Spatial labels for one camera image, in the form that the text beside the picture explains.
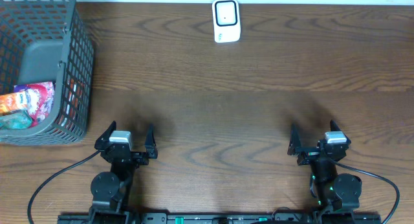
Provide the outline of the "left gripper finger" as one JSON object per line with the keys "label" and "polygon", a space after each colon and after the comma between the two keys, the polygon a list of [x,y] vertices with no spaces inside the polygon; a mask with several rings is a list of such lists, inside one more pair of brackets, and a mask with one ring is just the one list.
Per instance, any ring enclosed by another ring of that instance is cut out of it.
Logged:
{"label": "left gripper finger", "polygon": [[116,122],[112,121],[109,127],[98,137],[94,144],[96,150],[105,150],[110,146],[110,136],[116,130]]}
{"label": "left gripper finger", "polygon": [[158,158],[158,149],[155,142],[154,132],[153,132],[153,125],[150,124],[144,146],[146,148],[146,154],[149,159],[157,159]]}

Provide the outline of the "red purple snack bag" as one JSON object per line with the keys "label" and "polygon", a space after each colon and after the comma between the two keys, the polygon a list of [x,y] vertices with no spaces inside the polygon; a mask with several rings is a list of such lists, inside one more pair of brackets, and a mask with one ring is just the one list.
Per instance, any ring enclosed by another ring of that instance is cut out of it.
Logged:
{"label": "red purple snack bag", "polygon": [[55,85],[54,82],[40,82],[26,85],[15,85],[14,92],[26,91],[30,98],[28,114],[32,118],[30,127],[43,122],[52,111]]}

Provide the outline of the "teal snack packet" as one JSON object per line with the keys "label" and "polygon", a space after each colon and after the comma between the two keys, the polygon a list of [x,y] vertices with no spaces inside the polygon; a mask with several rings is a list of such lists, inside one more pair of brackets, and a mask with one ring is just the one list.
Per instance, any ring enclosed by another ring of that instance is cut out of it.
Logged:
{"label": "teal snack packet", "polygon": [[1,116],[1,129],[27,129],[32,125],[32,118],[26,111],[16,111]]}

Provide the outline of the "orange juice carton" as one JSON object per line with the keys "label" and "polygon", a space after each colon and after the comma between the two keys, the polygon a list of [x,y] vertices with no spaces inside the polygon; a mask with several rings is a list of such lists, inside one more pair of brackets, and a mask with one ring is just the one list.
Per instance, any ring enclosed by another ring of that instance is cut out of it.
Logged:
{"label": "orange juice carton", "polygon": [[1,116],[30,107],[30,97],[26,91],[1,95]]}

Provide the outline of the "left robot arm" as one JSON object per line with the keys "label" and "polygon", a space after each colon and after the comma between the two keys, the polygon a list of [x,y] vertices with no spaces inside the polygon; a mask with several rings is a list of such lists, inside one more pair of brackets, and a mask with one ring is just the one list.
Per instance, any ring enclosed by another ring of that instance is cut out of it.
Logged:
{"label": "left robot arm", "polygon": [[116,122],[102,133],[94,148],[111,164],[91,182],[92,205],[87,223],[140,223],[140,215],[127,207],[135,170],[158,157],[153,125],[144,142],[145,151],[133,151],[131,132],[118,131]]}

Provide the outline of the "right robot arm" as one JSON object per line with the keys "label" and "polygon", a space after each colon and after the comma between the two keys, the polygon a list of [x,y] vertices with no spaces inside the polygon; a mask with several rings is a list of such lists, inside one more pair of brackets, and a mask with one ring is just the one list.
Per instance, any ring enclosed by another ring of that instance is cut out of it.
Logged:
{"label": "right robot arm", "polygon": [[313,212],[313,221],[323,223],[333,221],[340,214],[347,214],[345,223],[354,223],[352,212],[360,206],[362,181],[351,174],[339,174],[336,163],[346,156],[351,140],[340,130],[335,121],[330,121],[330,130],[325,133],[315,147],[301,143],[299,131],[291,126],[288,155],[297,157],[299,166],[311,168],[313,196],[320,202],[319,210]]}

